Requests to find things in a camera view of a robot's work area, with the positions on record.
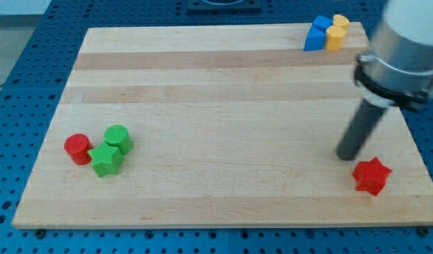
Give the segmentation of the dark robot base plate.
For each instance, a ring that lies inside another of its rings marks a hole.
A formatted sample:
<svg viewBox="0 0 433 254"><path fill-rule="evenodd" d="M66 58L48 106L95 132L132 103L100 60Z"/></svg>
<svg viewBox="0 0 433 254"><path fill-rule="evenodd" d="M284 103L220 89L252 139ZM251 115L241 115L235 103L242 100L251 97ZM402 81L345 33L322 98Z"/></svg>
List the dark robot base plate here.
<svg viewBox="0 0 433 254"><path fill-rule="evenodd" d="M261 0L187 0L187 13L255 11L262 9Z"/></svg>

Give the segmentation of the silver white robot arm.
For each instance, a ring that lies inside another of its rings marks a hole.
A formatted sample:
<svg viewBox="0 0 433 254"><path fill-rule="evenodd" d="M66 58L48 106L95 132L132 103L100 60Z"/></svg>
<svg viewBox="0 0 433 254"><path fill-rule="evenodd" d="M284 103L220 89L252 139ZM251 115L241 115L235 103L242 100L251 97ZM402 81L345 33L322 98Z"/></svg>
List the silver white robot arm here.
<svg viewBox="0 0 433 254"><path fill-rule="evenodd" d="M433 99L433 0L388 0L354 77L378 108L419 111Z"/></svg>

